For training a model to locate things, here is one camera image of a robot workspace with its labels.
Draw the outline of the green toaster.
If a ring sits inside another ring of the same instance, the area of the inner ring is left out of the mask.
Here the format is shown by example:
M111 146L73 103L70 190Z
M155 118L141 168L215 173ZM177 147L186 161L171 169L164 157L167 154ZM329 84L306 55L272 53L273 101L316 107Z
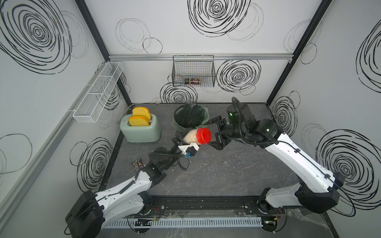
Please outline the green toaster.
M120 122L120 130L127 142L148 143L158 141L161 137L161 127L156 115L152 114L152 120L148 126L132 127L129 118L132 114L125 115Z

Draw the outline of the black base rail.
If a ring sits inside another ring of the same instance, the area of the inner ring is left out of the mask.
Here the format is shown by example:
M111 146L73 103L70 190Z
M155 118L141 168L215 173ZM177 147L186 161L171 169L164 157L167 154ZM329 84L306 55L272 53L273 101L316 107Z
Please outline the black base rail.
M259 214L274 216L275 212L286 209L302 208L302 205L272 206L262 196L150 196L138 194L137 198L128 198L120 205L112 197L99 198L93 206L97 213L102 213L106 221L119 220L128 216L168 216L174 211L193 210L244 210L246 215Z

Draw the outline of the yellow toast slice back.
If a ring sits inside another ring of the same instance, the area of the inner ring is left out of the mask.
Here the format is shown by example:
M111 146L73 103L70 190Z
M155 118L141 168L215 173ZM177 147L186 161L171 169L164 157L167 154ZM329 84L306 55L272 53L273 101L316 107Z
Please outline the yellow toast slice back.
M151 120L151 113L146 107L135 107L132 111L133 116L144 117L148 121Z

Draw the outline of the yellow toast slice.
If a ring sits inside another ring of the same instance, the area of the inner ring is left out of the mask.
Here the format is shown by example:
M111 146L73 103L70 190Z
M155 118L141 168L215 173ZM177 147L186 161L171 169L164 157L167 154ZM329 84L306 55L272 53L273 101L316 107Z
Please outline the yellow toast slice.
M151 113L146 107L135 107L132 111L133 116L144 117L148 121L151 120Z
M150 125L150 122L147 118L143 116L132 116L128 119L131 127L147 127Z

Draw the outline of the black bin with green bag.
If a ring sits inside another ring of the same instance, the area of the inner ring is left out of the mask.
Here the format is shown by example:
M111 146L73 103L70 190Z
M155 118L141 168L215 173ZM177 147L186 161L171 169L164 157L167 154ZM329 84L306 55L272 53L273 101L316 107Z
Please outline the black bin with green bag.
M209 119L208 108L189 103L175 109L171 125L177 132L185 132L187 129L203 127Z

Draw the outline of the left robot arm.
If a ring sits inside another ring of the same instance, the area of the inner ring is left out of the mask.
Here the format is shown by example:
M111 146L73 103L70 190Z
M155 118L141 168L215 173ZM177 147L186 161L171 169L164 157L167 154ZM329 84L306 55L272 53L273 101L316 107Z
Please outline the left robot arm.
M188 159L198 149L194 136L182 138L179 135L170 150L159 147L149 153L149 163L128 180L104 191L85 191L65 217L64 234L72 238L95 238L102 229L121 218L148 213L153 202L147 191L161 183L166 177L165 171L180 158Z

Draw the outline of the black corner frame post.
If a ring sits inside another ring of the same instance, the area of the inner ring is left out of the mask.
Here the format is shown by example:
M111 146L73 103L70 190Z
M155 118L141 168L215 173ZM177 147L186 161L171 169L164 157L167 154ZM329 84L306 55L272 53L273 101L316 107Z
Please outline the black corner frame post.
M316 12L314 13L312 19L310 20L310 23L308 24L306 30L304 31L304 34L302 35L301 40L296 46L296 49L293 54L294 55L293 59L284 68L282 74L280 75L280 78L278 79L276 85L274 86L270 96L268 97L266 101L267 106L271 105L272 102L274 101L275 97L277 96L278 92L280 91L281 87L286 81L288 75L290 74L291 70L295 66L297 59L299 58L302 51L306 47L308 41L312 37L312 34L315 32L318 24L321 22L323 16L325 15L326 11L330 7L331 3L332 3L332 0L323 0L320 2Z

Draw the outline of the clear oatmeal jar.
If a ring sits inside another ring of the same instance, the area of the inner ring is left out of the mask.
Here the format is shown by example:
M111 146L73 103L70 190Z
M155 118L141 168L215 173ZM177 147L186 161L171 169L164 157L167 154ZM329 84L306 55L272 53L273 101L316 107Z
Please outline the clear oatmeal jar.
M197 129L190 130L183 138L184 144L189 145L189 144L195 143L197 145L201 145L196 135L197 135Z

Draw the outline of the aluminium wall rail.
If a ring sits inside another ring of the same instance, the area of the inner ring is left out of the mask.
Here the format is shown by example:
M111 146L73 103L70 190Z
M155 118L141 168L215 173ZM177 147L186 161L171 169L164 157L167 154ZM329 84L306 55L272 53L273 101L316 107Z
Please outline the aluminium wall rail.
M114 54L110 61L159 61L159 60L292 60L291 53L252 54Z

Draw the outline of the small jar in basket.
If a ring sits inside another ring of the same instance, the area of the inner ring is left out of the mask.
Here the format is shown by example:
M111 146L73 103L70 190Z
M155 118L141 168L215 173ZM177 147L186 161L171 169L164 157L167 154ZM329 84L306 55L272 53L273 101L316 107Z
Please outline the small jar in basket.
M185 78L184 84L187 85L202 85L202 79L200 78Z

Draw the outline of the purple candy bag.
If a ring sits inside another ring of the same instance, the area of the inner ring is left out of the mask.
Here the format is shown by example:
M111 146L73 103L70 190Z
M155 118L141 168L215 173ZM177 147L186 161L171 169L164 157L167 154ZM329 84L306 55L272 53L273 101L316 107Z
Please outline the purple candy bag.
M144 164L142 162L142 159L139 158L137 160L132 161L132 166L134 168L134 171L137 173L139 170L144 168Z

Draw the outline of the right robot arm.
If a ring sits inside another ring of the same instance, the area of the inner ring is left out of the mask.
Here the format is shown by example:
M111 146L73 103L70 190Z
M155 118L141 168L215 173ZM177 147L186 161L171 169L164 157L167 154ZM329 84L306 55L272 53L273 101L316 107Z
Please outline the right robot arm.
M340 172L332 172L300 149L283 129L271 119L258 121L247 104L232 98L228 118L210 119L217 126L216 140L209 143L222 150L232 140L259 146L273 154L298 177L298 183L283 188L266 188L258 205L263 212L271 208L304 207L317 214L334 208L340 200L339 190L345 182Z

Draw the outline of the red jar lid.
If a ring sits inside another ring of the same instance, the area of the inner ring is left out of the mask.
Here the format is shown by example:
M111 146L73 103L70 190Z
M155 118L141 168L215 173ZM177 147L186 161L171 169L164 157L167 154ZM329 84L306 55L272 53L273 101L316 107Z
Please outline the red jar lid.
M211 131L208 128L197 129L196 138L198 144L208 144L211 142Z

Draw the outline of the yellow toast slice front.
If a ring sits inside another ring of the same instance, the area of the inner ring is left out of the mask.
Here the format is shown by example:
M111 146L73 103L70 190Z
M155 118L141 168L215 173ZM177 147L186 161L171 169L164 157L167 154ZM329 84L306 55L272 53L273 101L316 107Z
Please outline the yellow toast slice front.
M131 127L147 127L150 125L150 122L147 118L143 116L132 116L128 119Z

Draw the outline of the black left corner post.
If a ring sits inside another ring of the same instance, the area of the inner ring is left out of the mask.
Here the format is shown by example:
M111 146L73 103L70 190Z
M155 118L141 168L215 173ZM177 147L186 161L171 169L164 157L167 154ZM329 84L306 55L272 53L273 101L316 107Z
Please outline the black left corner post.
M105 61L110 60L110 54L109 51L100 35L100 32L95 24L95 21L90 13L90 10L84 0L75 0L75 3ZM128 92L125 89L125 86L123 85L122 81L118 79L117 81L118 88L122 94L123 99L125 100L126 104L130 106L132 104L131 99L128 95Z

